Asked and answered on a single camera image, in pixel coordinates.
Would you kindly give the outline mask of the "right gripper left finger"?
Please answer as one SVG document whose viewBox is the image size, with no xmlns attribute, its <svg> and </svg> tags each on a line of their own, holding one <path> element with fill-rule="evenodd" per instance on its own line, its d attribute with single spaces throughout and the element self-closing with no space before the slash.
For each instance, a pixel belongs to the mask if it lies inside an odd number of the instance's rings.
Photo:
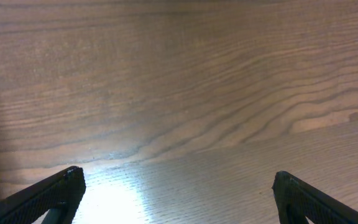
<svg viewBox="0 0 358 224">
<path fill-rule="evenodd" d="M 68 167 L 0 201 L 0 223 L 71 224 L 86 191 L 83 169 Z"/>
</svg>

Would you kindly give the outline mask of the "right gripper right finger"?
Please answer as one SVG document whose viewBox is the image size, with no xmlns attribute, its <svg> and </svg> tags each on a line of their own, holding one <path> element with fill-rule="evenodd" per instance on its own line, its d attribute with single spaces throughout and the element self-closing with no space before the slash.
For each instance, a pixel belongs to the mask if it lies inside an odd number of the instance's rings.
<svg viewBox="0 0 358 224">
<path fill-rule="evenodd" d="M 358 212 L 289 172 L 275 174 L 272 186 L 281 224 L 358 224 Z"/>
</svg>

